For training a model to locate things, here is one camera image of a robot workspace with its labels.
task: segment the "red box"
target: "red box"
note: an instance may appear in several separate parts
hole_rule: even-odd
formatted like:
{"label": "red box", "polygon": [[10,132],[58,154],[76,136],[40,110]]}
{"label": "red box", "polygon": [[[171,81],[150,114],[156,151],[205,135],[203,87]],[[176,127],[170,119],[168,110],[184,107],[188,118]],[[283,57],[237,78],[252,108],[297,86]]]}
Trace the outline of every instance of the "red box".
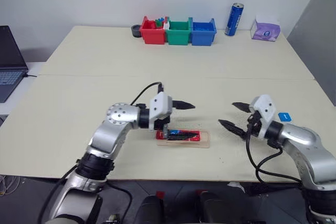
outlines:
{"label": "red box", "polygon": [[159,44],[165,42],[165,31],[163,27],[156,27],[154,20],[148,20],[147,16],[143,17],[140,32],[146,44]]}

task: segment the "black cable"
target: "black cable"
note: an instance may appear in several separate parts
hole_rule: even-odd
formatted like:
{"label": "black cable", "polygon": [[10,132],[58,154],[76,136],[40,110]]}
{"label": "black cable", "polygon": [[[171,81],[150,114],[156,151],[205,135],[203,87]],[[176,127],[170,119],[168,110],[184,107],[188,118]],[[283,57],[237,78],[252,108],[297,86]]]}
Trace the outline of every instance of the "black cable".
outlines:
{"label": "black cable", "polygon": [[30,77],[37,77],[37,76],[33,76],[33,75],[31,75],[31,74],[26,74],[26,73],[23,75],[23,77],[29,77],[29,76],[30,76]]}
{"label": "black cable", "polygon": [[137,101],[137,99],[143,94],[143,92],[145,92],[148,88],[150,88],[151,86],[154,86],[154,85],[159,85],[159,90],[158,90],[159,92],[160,92],[160,91],[163,91],[161,81],[153,82],[153,83],[149,84],[146,88],[144,88],[144,89],[140,92],[140,94],[138,94],[138,96],[133,100],[133,102],[131,102],[130,105],[133,105],[133,104]]}
{"label": "black cable", "polygon": [[63,181],[68,177],[68,175],[69,175],[73,170],[76,169],[76,167],[77,167],[77,164],[74,165],[69,171],[67,171],[67,173],[65,173],[65,174],[63,175],[63,177],[60,178],[59,181],[57,181],[57,183],[55,184],[55,186],[53,187],[53,189],[50,191],[50,193],[49,193],[47,199],[44,201],[43,206],[42,206],[42,208],[41,208],[41,211],[40,211],[40,213],[39,213],[39,215],[38,215],[38,219],[37,219],[37,223],[38,223],[38,224],[42,224],[43,214],[44,214],[44,212],[46,211],[47,206],[48,206],[48,204],[49,204],[51,198],[53,197],[54,193],[56,192],[58,186],[59,186],[60,184],[63,183]]}
{"label": "black cable", "polygon": [[[287,178],[287,179],[291,179],[291,180],[294,180],[296,182],[298,182],[300,185],[301,185],[301,180],[299,180],[298,178],[294,178],[294,177],[291,177],[291,176],[288,176],[288,175],[284,175],[284,174],[279,174],[279,173],[271,173],[271,172],[268,172],[266,170],[262,170],[260,169],[260,166],[262,164],[264,164],[266,161],[274,158],[274,157],[277,157],[279,156],[280,154],[282,154],[282,152],[280,153],[276,153],[276,154],[273,154],[269,157],[266,157],[264,160],[262,160],[261,162],[261,165],[258,166],[256,165],[256,163],[253,161],[253,158],[252,158],[252,155],[251,155],[251,151],[250,151],[250,139],[251,139],[251,135],[252,135],[252,125],[253,123],[250,123],[247,125],[247,135],[246,135],[246,152],[247,152],[247,156],[248,156],[248,159],[250,160],[251,164],[253,165],[253,167],[256,169],[256,171],[260,172],[260,173],[263,173],[263,174],[266,174],[266,175],[270,175],[270,176],[275,176],[275,177],[280,177],[280,178]],[[257,176],[258,180],[261,182],[261,183],[266,183],[264,182],[260,176],[258,175]]]}
{"label": "black cable", "polygon": [[125,219],[125,216],[127,215],[127,212],[128,212],[128,210],[130,209],[131,204],[132,204],[132,201],[133,201],[132,194],[131,194],[129,191],[127,191],[126,189],[122,189],[122,188],[120,188],[120,187],[118,187],[118,186],[114,186],[114,185],[111,184],[111,182],[109,182],[109,181],[106,181],[106,184],[107,184],[109,187],[111,187],[111,188],[113,188],[113,189],[115,189],[115,190],[122,191],[122,192],[126,193],[126,194],[129,196],[129,198],[130,198],[130,201],[128,202],[128,205],[127,205],[127,207],[126,207],[126,210],[125,210],[125,212],[124,212],[124,214],[123,214],[123,216],[122,216],[122,218],[121,218],[121,220],[120,220],[120,224],[123,224],[124,219]]}

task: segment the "tissue box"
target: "tissue box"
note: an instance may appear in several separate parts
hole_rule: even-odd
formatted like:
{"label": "tissue box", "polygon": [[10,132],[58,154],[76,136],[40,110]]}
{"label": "tissue box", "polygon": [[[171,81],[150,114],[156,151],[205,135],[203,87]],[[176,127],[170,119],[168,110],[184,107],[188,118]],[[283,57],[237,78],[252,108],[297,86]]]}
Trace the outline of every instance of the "tissue box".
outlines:
{"label": "tissue box", "polygon": [[280,24],[276,18],[259,16],[251,28],[251,38],[266,41],[276,41],[280,34]]}

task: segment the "blue can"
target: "blue can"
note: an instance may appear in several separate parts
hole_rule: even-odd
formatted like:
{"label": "blue can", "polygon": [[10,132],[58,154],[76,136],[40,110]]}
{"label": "blue can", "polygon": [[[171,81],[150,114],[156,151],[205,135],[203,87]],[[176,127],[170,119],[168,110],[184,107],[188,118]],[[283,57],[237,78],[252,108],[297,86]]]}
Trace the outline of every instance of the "blue can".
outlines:
{"label": "blue can", "polygon": [[227,36],[234,36],[237,30],[238,23],[240,21],[241,14],[243,12],[244,5],[240,3],[234,3],[231,8],[230,18],[227,22],[225,34]]}

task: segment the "table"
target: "table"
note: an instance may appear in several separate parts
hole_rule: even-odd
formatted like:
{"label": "table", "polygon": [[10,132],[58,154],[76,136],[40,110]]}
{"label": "table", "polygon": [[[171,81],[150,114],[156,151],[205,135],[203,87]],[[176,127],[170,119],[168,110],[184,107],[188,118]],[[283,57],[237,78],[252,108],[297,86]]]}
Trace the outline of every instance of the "table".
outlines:
{"label": "table", "polygon": [[218,30],[210,47],[147,45],[130,28],[75,26],[40,74],[314,79],[283,34],[276,42]]}
{"label": "table", "polygon": [[[0,173],[60,177],[84,154],[108,106],[130,102],[153,80],[39,76],[0,129]],[[297,125],[318,132],[324,146],[336,155],[336,109],[314,80],[165,77],[162,81],[165,92],[174,99],[196,106],[195,110],[174,111],[170,128],[209,131],[210,148],[157,146],[153,133],[134,130],[129,133],[109,178],[256,181],[244,142],[227,132],[217,119],[244,127],[248,114],[231,103],[250,102],[263,93],[270,94],[278,111],[289,112]],[[146,92],[139,102],[148,103],[155,90]],[[255,140],[251,151],[256,161],[275,152],[266,143]],[[17,162],[8,162],[15,158]],[[270,161],[265,169],[298,176],[287,154]]]}
{"label": "table", "polygon": [[[36,76],[40,72],[44,62],[27,62],[29,71],[27,74]],[[8,97],[6,102],[0,103],[0,116],[7,116],[15,108],[18,102],[22,99],[24,94],[35,81],[36,77],[23,78],[22,81],[16,86],[15,90]]]}

